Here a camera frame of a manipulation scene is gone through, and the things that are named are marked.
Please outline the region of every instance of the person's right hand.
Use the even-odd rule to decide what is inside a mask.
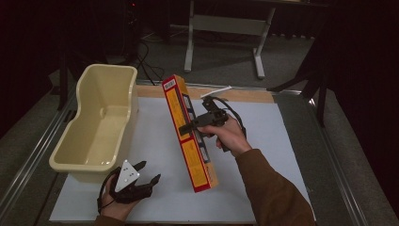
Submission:
[[[237,119],[228,115],[229,119],[223,126],[212,126],[207,125],[204,127],[199,127],[198,130],[204,134],[215,134],[218,137],[216,141],[216,146],[221,148],[220,141],[226,145],[234,157],[237,157],[241,153],[251,150],[252,147],[247,142],[246,137],[241,130],[240,124]]]

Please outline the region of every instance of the metal stand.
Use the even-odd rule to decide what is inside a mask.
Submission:
[[[207,30],[215,32],[261,36],[261,42],[259,46],[253,49],[253,56],[255,59],[258,78],[264,79],[265,75],[261,59],[261,52],[264,46],[264,42],[266,41],[267,33],[269,31],[275,11],[276,8],[271,8],[269,10],[266,21],[198,15],[194,13],[194,0],[191,1],[190,18],[188,25],[188,44],[185,54],[184,71],[186,73],[191,72],[191,65],[193,63],[194,30]]]

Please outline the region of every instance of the metal frame leg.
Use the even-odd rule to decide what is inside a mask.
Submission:
[[[184,72],[191,72],[191,65],[193,63],[193,17],[194,17],[194,1],[190,3],[190,18],[188,21],[188,44],[187,44],[187,52],[185,53],[185,62],[184,62]]]
[[[264,70],[263,70],[263,64],[262,64],[262,59],[261,59],[261,52],[264,46],[264,42],[266,41],[267,33],[269,32],[270,25],[272,24],[273,16],[276,11],[276,8],[271,8],[269,11],[269,15],[267,17],[267,21],[264,22],[264,31],[262,33],[261,37],[261,43],[259,44],[258,48],[253,49],[253,57],[255,59],[255,66],[256,66],[256,71],[258,74],[258,78],[264,79]]]

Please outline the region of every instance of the gray floor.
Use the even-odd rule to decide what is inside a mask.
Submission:
[[[263,49],[263,66],[266,73],[264,80],[259,80],[252,61],[251,48],[254,47],[257,38],[238,36],[223,36],[223,40],[237,40],[239,42],[214,42],[213,35],[198,33],[194,47],[193,67],[191,73],[184,72],[184,57],[186,50],[186,32],[181,28],[175,29],[175,34],[169,44],[165,44],[156,36],[149,36],[145,43],[149,46],[146,62],[153,67],[165,70],[163,78],[171,74],[182,76],[187,83],[236,86],[247,88],[266,88],[279,85],[295,76],[295,73],[304,56],[311,47],[312,40],[295,38],[286,40],[284,37],[270,37],[267,39]],[[146,47],[140,45],[140,54],[144,56]],[[147,70],[150,77],[157,79],[156,75]],[[146,79],[144,72],[140,69],[138,79]],[[304,83],[295,85],[291,89],[300,90]],[[305,170],[304,180],[309,187],[311,200],[314,201],[318,211],[316,214],[318,224],[324,225],[351,225],[351,219],[345,212],[345,205],[340,199],[341,193],[338,189],[318,190],[317,187],[336,187],[335,179],[330,170],[320,178],[312,177],[312,172],[324,169],[328,165],[327,157],[318,153],[317,148],[312,148],[314,140],[311,140],[313,130],[305,123],[303,115],[294,114],[300,107],[296,99],[291,97],[279,97],[277,102],[281,111],[291,112],[290,116],[284,117],[287,130],[302,131],[290,136],[301,170]],[[41,135],[51,123],[56,114],[57,97],[50,94],[44,96],[1,140],[0,140],[0,195],[3,196],[18,173],[22,163],[30,155]],[[365,158],[362,149],[352,131],[344,113],[339,107],[334,93],[327,93],[327,105],[325,113],[326,129],[323,131],[330,140],[330,145],[339,159],[347,183],[354,193],[360,209],[364,213],[369,225],[399,225],[398,219],[392,212],[381,188],[378,185],[373,172]],[[52,205],[56,201],[56,194],[62,187],[65,174],[54,173],[49,170],[49,152],[45,153],[27,183],[12,211],[9,212],[4,225],[47,225],[48,216]],[[41,187],[53,186],[49,193],[41,192]]]

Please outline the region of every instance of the person's left hand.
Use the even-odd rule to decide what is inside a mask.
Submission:
[[[138,202],[140,202],[140,201],[135,201],[135,202],[132,202],[129,204],[115,202],[114,198],[112,198],[111,195],[109,195],[111,181],[114,177],[115,177],[115,175],[112,175],[106,182],[105,193],[103,194],[102,202],[103,202],[103,206],[105,206],[105,205],[107,205],[107,206],[101,210],[101,215],[107,216],[110,218],[115,218],[115,219],[118,219],[118,220],[121,220],[124,222],[124,221],[126,221],[127,217],[129,216],[130,212],[132,211],[133,207],[135,207],[138,204]]]

